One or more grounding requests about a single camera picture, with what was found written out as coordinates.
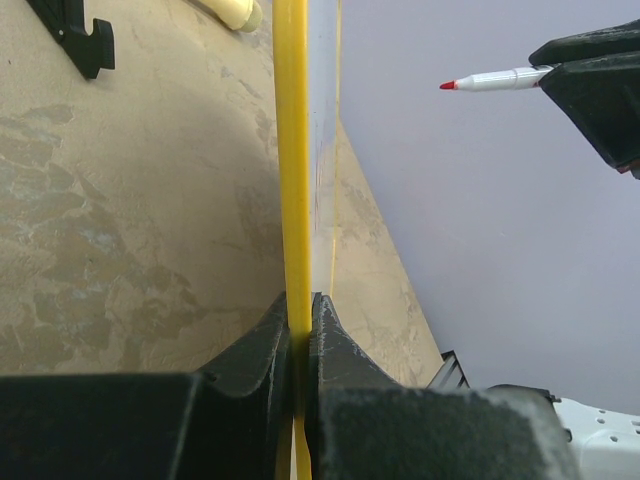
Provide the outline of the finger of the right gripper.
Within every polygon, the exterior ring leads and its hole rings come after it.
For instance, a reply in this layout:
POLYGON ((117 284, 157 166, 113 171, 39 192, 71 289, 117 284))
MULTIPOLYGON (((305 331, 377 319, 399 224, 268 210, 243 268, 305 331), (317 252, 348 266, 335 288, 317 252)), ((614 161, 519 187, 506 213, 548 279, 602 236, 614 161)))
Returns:
POLYGON ((609 167, 639 171, 637 52, 562 63, 540 87, 609 167))
POLYGON ((556 65, 607 55, 638 52, 640 20, 550 40, 528 58, 532 66, 556 65))

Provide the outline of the yellow framed whiteboard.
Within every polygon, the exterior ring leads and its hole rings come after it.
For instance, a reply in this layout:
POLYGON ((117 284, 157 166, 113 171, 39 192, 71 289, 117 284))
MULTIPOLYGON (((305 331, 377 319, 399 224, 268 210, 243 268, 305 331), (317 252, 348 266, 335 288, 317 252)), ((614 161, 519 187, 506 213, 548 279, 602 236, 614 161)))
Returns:
POLYGON ((275 1, 273 63, 287 315, 294 384, 295 473, 309 479, 304 433, 312 296, 333 290, 342 4, 275 1))

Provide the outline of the cream toy microphone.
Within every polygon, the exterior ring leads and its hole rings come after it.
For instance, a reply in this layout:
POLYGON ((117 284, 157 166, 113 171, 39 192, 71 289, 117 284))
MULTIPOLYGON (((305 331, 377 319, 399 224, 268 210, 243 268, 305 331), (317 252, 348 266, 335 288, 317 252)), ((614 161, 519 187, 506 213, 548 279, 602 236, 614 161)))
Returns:
POLYGON ((194 0, 191 4, 216 16, 232 31, 251 33, 263 19, 262 8, 254 0, 194 0))

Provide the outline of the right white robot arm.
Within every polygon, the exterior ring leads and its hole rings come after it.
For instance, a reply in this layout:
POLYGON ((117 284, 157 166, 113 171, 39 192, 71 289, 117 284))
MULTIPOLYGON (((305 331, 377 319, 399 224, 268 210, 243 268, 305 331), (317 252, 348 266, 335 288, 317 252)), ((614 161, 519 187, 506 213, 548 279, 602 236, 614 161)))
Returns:
MULTIPOLYGON (((604 162, 639 174, 639 23, 547 42, 529 66, 474 74, 451 83, 467 91, 539 87, 604 162)), ((550 399, 585 479, 639 476, 639 419, 567 399, 550 399)))

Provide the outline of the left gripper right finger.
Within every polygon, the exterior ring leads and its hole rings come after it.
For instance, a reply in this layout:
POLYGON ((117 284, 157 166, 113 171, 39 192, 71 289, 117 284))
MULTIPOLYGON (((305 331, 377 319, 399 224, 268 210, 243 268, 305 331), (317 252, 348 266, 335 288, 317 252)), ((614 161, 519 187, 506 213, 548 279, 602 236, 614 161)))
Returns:
POLYGON ((315 479, 578 479, 551 401, 535 389, 405 387, 312 304, 307 442, 315 479))

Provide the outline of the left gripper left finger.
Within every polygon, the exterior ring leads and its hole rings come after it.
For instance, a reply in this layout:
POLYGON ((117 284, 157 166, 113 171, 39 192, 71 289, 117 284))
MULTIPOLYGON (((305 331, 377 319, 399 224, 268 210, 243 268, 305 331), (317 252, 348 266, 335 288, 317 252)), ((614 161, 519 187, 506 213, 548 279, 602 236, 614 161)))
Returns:
POLYGON ((5 376, 5 479, 286 479, 293 393, 284 296, 193 372, 5 376))

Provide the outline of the red whiteboard marker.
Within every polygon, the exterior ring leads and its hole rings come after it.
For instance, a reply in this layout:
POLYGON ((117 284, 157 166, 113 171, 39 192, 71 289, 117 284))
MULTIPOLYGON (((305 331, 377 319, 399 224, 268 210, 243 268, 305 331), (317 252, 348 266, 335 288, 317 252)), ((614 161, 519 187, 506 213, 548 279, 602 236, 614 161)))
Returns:
POLYGON ((439 88, 441 90, 467 92, 526 90, 536 88, 541 79, 553 69, 554 66, 543 65, 478 73, 461 79, 444 82, 439 88))

